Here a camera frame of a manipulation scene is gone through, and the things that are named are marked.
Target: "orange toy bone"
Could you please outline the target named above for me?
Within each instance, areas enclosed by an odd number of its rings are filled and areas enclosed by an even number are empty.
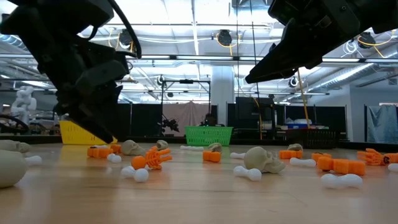
[[[331,158],[331,154],[315,152],[315,153],[311,154],[311,159],[313,159],[315,162],[318,162],[318,159],[322,156]]]
[[[303,151],[293,151],[293,150],[281,150],[279,151],[279,159],[291,159],[298,158],[301,159],[303,157]]]
[[[358,159],[366,162],[370,166],[384,166],[398,162],[398,153],[381,154],[374,149],[366,149],[366,152],[357,152]]]
[[[331,159],[321,156],[318,159],[318,169],[323,171],[333,170],[339,174],[365,175],[365,163],[349,159]]]
[[[111,145],[111,149],[113,149],[113,153],[120,153],[121,152],[121,145]]]
[[[203,161],[219,162],[220,160],[220,152],[203,151]]]
[[[96,148],[96,147],[89,147],[87,149],[87,156],[94,157],[94,158],[107,158],[109,154],[113,153],[113,149],[109,148]]]
[[[161,155],[170,153],[170,149],[164,149],[161,151],[153,151],[150,149],[145,154],[145,158],[143,156],[136,156],[132,158],[131,165],[134,169],[143,169],[145,165],[148,165],[152,169],[162,169],[160,165],[162,162],[172,160],[172,156],[161,157]]]

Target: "wooden table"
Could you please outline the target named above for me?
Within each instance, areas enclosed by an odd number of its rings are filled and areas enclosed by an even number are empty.
[[[151,144],[141,144],[146,149]],[[263,174],[260,182],[234,177],[242,160],[224,148],[221,163],[203,163],[200,152],[170,146],[172,161],[152,170],[146,183],[121,179],[122,164],[86,157],[86,146],[36,145],[42,166],[31,167],[15,186],[0,189],[0,223],[397,223],[398,174],[367,167],[361,190],[324,189],[313,168],[287,166]],[[266,147],[275,151],[285,147]],[[305,151],[309,158],[313,151]],[[334,157],[354,159],[356,151],[336,149]]]

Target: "plastic basket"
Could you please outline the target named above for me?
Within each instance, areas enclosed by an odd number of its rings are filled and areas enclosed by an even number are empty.
[[[213,143],[220,143],[229,146],[233,127],[203,127],[186,126],[187,144],[190,146],[208,146]]]
[[[339,140],[338,131],[329,129],[293,129],[286,131],[289,143],[299,143],[305,149],[333,149]]]
[[[61,137],[64,144],[102,145],[106,142],[71,121],[60,121]]]

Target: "ceiling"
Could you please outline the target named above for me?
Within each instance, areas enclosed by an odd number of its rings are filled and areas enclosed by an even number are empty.
[[[242,6],[238,8],[238,16],[236,16],[236,7],[234,7],[236,3],[231,2],[231,0],[117,0],[117,3],[129,19],[138,38],[140,38],[143,55],[233,55],[253,57],[254,53],[256,53],[256,56],[261,59],[268,53],[269,47],[273,43],[279,43],[283,25],[268,15],[267,5],[271,1],[252,1],[252,14],[247,7],[248,2],[242,1]],[[0,4],[1,13],[10,13],[15,8],[12,3],[5,0],[0,0]],[[92,41],[97,44],[110,45],[117,47],[118,50],[123,50],[120,45],[117,46],[117,38],[123,28],[124,26],[120,18],[115,15],[105,26],[99,28]],[[233,41],[236,43],[239,39],[239,44],[231,49],[221,46],[214,38],[221,29],[230,30]],[[81,35],[88,37],[91,34],[91,30],[89,27]],[[390,40],[388,43],[380,46],[379,50],[396,45],[398,41],[395,36],[391,37],[393,35],[391,31],[383,34],[374,34],[371,29],[368,31],[372,33],[377,43]],[[0,41],[0,53],[26,54],[28,52]],[[355,49],[355,46],[345,44],[331,51],[325,57],[368,58],[378,57],[378,54],[374,48]],[[37,65],[34,59],[12,58],[8,60],[12,60],[33,70],[36,69],[35,66]],[[160,93],[155,91],[153,94],[148,94],[147,91],[160,89],[160,86],[157,85],[157,79],[160,75],[167,80],[187,78],[207,81],[211,80],[211,76],[218,75],[217,73],[213,73],[212,67],[220,65],[202,60],[184,62],[177,60],[133,60],[133,64],[134,68],[131,70],[130,77],[139,83],[124,82],[124,90],[142,90],[142,92],[124,92],[121,101],[130,100],[135,103],[159,102]],[[10,65],[5,61],[2,61],[0,66],[2,68],[16,68],[15,65]],[[244,77],[252,69],[254,62],[241,63],[239,66],[236,62],[225,62],[222,66],[229,66],[233,69],[235,79],[239,80],[235,82],[236,91],[256,91],[256,85],[249,85],[244,81]],[[321,65],[311,70],[301,68],[300,74],[303,78],[304,86],[309,86],[311,83],[325,78],[329,74],[346,66],[344,64],[336,64],[333,66]],[[7,76],[15,78],[20,75],[20,72],[24,73],[24,75],[32,76],[31,73],[21,70],[16,71],[14,75],[8,73]],[[288,82],[288,80],[274,80],[259,83],[259,91],[274,91],[276,93],[298,91],[298,89],[290,88]],[[51,85],[36,85],[36,87],[53,89]],[[196,91],[196,93],[179,93],[175,94],[173,98],[165,97],[165,100],[167,100],[166,103],[175,103],[176,101],[183,100],[201,102],[208,99],[206,87],[199,84],[186,85],[175,83],[168,90],[188,90]]]

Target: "white column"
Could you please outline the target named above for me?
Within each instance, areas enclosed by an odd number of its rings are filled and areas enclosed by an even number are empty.
[[[234,103],[234,72],[229,66],[214,66],[211,76],[212,105],[218,105],[218,123],[226,125],[227,103]]]

